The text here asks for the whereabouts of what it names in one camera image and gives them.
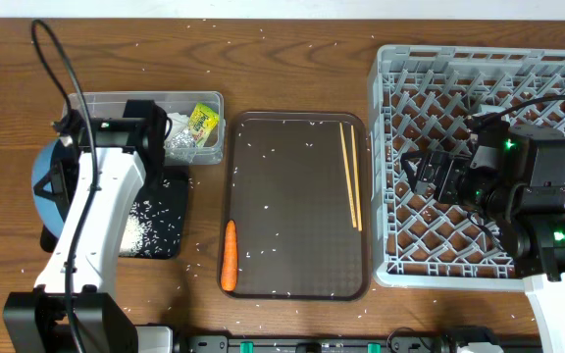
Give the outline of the blue plate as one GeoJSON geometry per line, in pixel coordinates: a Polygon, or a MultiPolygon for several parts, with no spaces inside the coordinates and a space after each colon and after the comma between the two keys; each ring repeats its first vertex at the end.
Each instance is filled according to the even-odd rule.
{"type": "Polygon", "coordinates": [[[59,238],[77,185],[77,160],[72,147],[60,139],[45,146],[34,160],[31,188],[34,206],[44,227],[59,238]]]}

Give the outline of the aluminium foil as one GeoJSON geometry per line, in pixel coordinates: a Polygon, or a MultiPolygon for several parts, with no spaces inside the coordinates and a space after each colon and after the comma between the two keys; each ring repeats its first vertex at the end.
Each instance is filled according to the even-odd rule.
{"type": "Polygon", "coordinates": [[[168,162],[188,165],[192,162],[196,150],[195,139],[188,128],[174,133],[165,141],[168,162]]]}

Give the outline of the green snack wrapper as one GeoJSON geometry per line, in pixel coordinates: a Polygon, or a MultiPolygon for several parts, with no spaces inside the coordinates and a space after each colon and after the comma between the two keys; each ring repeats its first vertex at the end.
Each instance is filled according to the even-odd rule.
{"type": "Polygon", "coordinates": [[[203,147],[210,133],[218,125],[219,114],[203,103],[197,103],[189,117],[188,129],[193,135],[196,146],[203,147]]]}

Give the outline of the orange carrot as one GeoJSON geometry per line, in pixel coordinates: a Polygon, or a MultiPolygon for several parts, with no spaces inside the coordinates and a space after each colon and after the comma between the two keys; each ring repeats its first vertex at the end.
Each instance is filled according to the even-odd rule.
{"type": "Polygon", "coordinates": [[[221,287],[224,291],[234,291],[238,279],[237,232],[234,220],[226,226],[223,264],[221,271],[221,287]]]}

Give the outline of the white tissue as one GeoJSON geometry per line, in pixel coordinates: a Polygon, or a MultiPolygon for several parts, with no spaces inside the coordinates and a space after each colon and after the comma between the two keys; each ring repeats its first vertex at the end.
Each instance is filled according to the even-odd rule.
{"type": "Polygon", "coordinates": [[[170,140],[177,133],[182,132],[188,125],[189,116],[180,113],[168,113],[166,122],[165,139],[170,140]]]}

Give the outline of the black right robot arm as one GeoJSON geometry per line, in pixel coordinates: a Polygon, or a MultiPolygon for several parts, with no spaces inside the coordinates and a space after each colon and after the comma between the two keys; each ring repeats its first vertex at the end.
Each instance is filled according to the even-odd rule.
{"type": "Polygon", "coordinates": [[[400,166],[412,191],[462,206],[500,230],[534,312],[541,348],[565,352],[565,135],[551,126],[512,125],[507,116],[565,95],[531,99],[467,120],[470,156],[406,152],[400,166]]]}

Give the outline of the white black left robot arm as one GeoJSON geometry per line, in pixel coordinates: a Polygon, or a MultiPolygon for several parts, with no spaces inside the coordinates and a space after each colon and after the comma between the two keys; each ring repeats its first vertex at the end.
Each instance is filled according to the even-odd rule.
{"type": "Polygon", "coordinates": [[[55,249],[30,292],[12,292],[3,320],[18,352],[170,352],[174,332],[137,326],[117,304],[116,269],[129,210],[159,181],[167,114],[129,100],[119,118],[72,111],[55,124],[77,153],[77,183],[55,249]]]}

